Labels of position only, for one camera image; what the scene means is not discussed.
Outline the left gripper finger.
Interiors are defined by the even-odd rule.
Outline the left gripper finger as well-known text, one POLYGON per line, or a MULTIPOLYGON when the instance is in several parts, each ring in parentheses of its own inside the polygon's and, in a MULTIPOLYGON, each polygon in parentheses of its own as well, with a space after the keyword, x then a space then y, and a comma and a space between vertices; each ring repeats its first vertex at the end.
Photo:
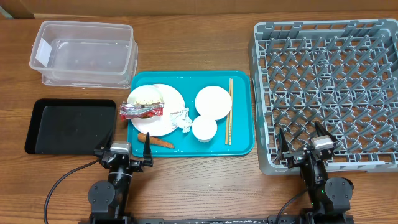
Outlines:
POLYGON ((145 142, 144 142, 144 150, 143 150, 143 165, 144 166, 153 166, 153 157, 152 151, 150 148, 150 134, 147 132, 145 142))
POLYGON ((101 150, 108 150, 110 149, 112 142, 114 139, 114 130, 111 129, 101 141, 101 150))

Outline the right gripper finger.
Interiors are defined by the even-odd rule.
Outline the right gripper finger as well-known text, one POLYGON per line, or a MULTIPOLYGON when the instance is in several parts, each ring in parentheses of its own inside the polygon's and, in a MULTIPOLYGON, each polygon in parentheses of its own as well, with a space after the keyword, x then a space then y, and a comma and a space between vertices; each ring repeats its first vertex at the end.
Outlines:
POLYGON ((279 129, 279 133, 277 135, 277 138, 278 138, 278 140, 277 140, 278 141, 277 148, 278 148, 278 152, 279 152, 278 158, 279 159, 285 159, 285 155, 290 153, 290 149, 289 149, 289 145, 288 145, 288 143, 287 143, 287 141, 285 139, 285 135, 284 135, 284 132, 283 132, 282 128, 279 129))
POLYGON ((318 137, 328 136, 328 137, 330 137, 330 139, 331 139, 333 142, 338 142, 337 138, 335 138, 334 135, 332 135, 331 133, 329 133, 329 132, 327 131, 327 129, 325 129, 325 128, 323 127, 323 125, 322 125, 319 121, 316 121, 316 122, 315 122, 315 131, 316 131, 318 137))

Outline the red foil wrapper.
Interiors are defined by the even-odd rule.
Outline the red foil wrapper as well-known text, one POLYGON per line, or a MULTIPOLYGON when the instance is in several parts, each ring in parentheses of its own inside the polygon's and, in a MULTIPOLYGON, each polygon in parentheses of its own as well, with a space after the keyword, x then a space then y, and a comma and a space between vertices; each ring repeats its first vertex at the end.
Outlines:
POLYGON ((122 103, 120 106, 120 117, 121 120, 127 119, 148 119, 154 116, 163 115, 163 103, 152 103, 152 104, 132 104, 132 103, 122 103))

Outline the white napkin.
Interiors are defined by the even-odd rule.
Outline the white napkin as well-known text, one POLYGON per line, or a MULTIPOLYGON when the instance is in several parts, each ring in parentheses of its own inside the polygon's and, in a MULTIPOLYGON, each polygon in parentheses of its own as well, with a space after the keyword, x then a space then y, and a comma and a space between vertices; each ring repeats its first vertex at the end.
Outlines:
POLYGON ((189 133, 192 127, 192 120, 189 117, 189 108, 170 114, 171 123, 182 129, 183 133, 189 133))

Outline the cream bowl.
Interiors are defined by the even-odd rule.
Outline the cream bowl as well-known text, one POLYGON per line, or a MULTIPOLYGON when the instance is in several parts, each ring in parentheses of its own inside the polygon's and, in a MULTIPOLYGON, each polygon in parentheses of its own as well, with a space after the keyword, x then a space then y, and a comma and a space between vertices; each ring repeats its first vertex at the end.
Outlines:
POLYGON ((152 85, 144 85, 135 88, 127 98, 127 103, 152 104, 164 103, 160 90, 152 85))

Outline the white cup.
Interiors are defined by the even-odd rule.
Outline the white cup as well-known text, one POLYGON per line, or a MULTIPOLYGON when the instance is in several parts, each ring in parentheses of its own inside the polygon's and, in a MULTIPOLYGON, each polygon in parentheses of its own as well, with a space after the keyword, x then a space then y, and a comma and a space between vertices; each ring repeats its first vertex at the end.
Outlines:
POLYGON ((200 142, 209 142, 217 132, 215 120, 206 116, 198 116, 192 123, 192 133, 200 142))

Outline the small pink bowl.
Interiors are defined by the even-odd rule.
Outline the small pink bowl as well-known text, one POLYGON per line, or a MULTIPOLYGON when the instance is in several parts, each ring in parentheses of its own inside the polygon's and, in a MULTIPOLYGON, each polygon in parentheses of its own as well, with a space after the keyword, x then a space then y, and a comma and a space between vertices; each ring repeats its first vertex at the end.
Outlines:
POLYGON ((213 120, 223 119, 232 108, 229 92, 220 86, 207 86, 201 89, 195 97, 195 109, 201 116, 213 120))

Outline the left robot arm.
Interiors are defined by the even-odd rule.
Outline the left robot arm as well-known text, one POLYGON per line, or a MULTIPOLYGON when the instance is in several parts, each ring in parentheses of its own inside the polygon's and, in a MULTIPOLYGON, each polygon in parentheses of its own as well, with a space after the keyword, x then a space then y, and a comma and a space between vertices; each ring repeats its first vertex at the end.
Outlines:
POLYGON ((99 163, 109 170, 108 179, 94 183, 88 191, 91 204, 89 223, 137 223, 126 212, 132 175, 144 172, 145 166, 153 166, 150 149, 150 136, 144 135, 144 155, 142 160, 131 159, 132 146, 127 141, 110 142, 104 140, 104 146, 97 146, 94 155, 99 163))

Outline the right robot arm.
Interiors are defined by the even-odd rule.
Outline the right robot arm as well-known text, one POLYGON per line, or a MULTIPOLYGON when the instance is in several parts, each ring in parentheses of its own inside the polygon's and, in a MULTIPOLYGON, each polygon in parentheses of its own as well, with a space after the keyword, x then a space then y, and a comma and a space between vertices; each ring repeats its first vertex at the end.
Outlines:
POLYGON ((352 181, 343 177, 328 176, 324 161, 334 156, 338 140, 318 121, 315 123, 317 137, 302 151, 291 152, 283 130, 278 133, 280 157, 287 161, 288 168, 298 167, 306 188, 291 198, 279 210, 275 223, 353 223, 353 217, 346 216, 353 196, 352 181), (297 198, 307 193, 312 206, 303 208, 295 218, 284 218, 283 211, 297 198))

